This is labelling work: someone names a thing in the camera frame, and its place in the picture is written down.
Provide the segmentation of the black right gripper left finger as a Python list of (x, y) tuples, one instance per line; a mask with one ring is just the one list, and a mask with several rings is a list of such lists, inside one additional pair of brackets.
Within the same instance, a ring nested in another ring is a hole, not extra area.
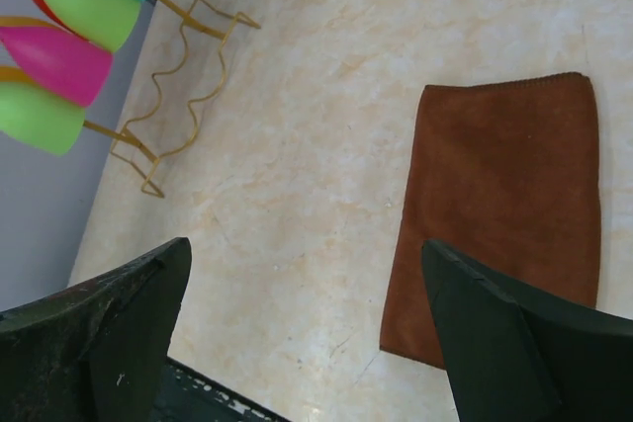
[(148, 420), (191, 264), (178, 237), (2, 311), (2, 420)]

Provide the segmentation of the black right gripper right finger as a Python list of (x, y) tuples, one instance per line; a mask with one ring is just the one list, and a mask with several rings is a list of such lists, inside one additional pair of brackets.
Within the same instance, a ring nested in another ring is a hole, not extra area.
[(462, 421), (629, 421), (632, 322), (495, 271), (447, 243), (421, 269)]

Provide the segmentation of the green wine glass front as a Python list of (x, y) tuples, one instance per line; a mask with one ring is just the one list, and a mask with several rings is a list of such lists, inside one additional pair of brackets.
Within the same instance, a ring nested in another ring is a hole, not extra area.
[(39, 86), (1, 83), (1, 130), (31, 147), (67, 153), (78, 139), (85, 110)]

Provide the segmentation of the pink wine glass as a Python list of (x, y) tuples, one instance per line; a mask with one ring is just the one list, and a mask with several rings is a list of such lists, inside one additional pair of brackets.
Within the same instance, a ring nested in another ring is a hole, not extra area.
[(83, 108), (100, 94), (114, 61), (110, 52), (51, 27), (3, 26), (1, 43), (30, 78)]

